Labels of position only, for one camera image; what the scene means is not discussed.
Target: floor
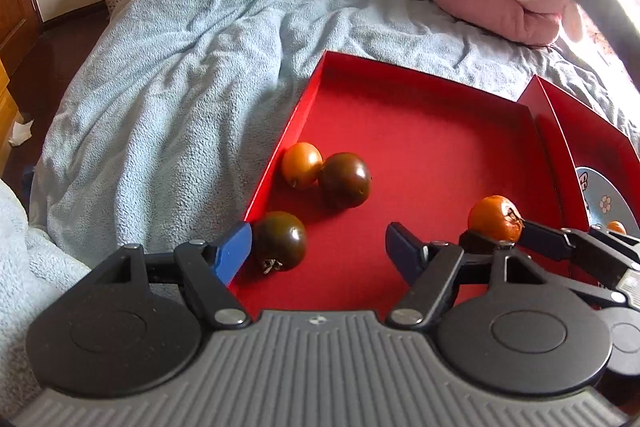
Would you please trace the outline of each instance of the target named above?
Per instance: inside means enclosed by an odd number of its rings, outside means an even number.
[[[45,32],[11,76],[9,92],[25,121],[33,120],[33,137],[15,147],[2,180],[20,197],[25,168],[34,166],[58,110],[66,86],[107,27],[108,14],[100,10],[68,20]]]

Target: white plate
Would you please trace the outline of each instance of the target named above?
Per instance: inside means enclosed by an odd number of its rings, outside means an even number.
[[[607,226],[609,221],[619,221],[626,233],[640,237],[638,222],[625,198],[602,174],[589,167],[575,169],[587,206],[590,225]]]

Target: brown door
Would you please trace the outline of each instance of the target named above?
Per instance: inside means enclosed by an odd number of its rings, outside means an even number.
[[[31,0],[0,0],[0,59],[14,73],[40,35],[40,16]]]

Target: red tray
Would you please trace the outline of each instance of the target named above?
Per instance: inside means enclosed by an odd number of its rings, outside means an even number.
[[[586,230],[572,153],[559,124],[559,118],[575,118],[568,109],[573,106],[564,101],[556,114],[550,101],[571,97],[550,88],[534,77],[516,103],[430,74],[325,53],[245,215],[249,222],[267,210],[298,216],[308,233],[305,260],[265,277],[249,257],[231,290],[254,316],[262,309],[375,309],[383,316],[407,290],[385,253],[388,223],[400,221],[426,241],[457,241],[469,209],[491,194],[510,198],[527,219]],[[286,185],[279,160],[298,141],[314,144],[325,158],[345,151],[361,156],[372,172],[369,200],[334,212],[317,187],[299,192]],[[582,142],[574,143],[582,152]],[[602,167],[585,154],[581,164]],[[636,171],[627,166],[616,174]],[[625,197],[639,196],[627,184],[619,187]],[[637,212],[640,198],[627,201]],[[563,264],[542,263],[566,273]],[[465,287],[460,299],[481,291]]]

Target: bed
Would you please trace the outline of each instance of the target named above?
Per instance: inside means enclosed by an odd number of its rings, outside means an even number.
[[[640,150],[633,113],[640,94],[632,86],[615,88],[571,50],[563,56],[557,47],[513,44],[454,20],[429,0],[128,0],[49,129],[28,231],[50,237],[88,267],[124,243],[154,252],[215,238],[241,218],[325,50],[433,73],[510,100],[538,74]],[[74,280],[82,270],[71,265],[55,270]],[[18,373],[34,385],[24,361],[5,367],[0,378]],[[12,396],[13,406],[26,399],[19,391]],[[9,406],[0,398],[1,413]]]

